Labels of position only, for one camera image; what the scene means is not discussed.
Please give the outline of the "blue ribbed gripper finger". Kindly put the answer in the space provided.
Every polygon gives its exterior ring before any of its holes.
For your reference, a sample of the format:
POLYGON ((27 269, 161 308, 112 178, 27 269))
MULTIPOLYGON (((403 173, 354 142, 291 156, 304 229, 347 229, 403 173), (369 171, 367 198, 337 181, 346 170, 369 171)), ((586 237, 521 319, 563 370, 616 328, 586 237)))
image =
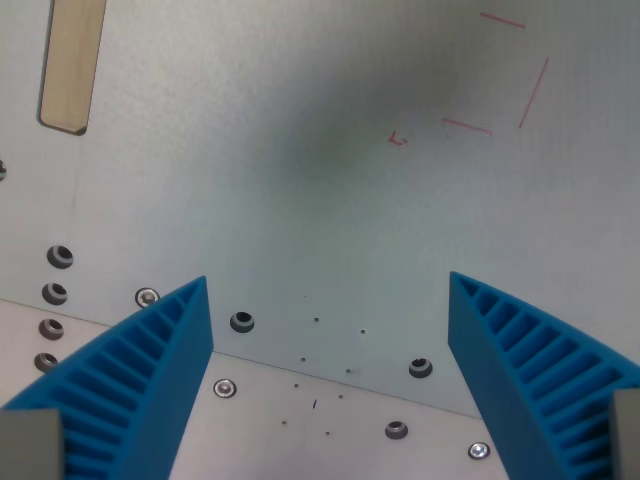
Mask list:
POLYGON ((509 478, 613 478, 609 406, 638 386, 637 364, 458 272, 448 345, 509 478))
POLYGON ((60 413, 67 479, 166 479, 212 351, 199 277, 103 332, 4 407, 60 413))

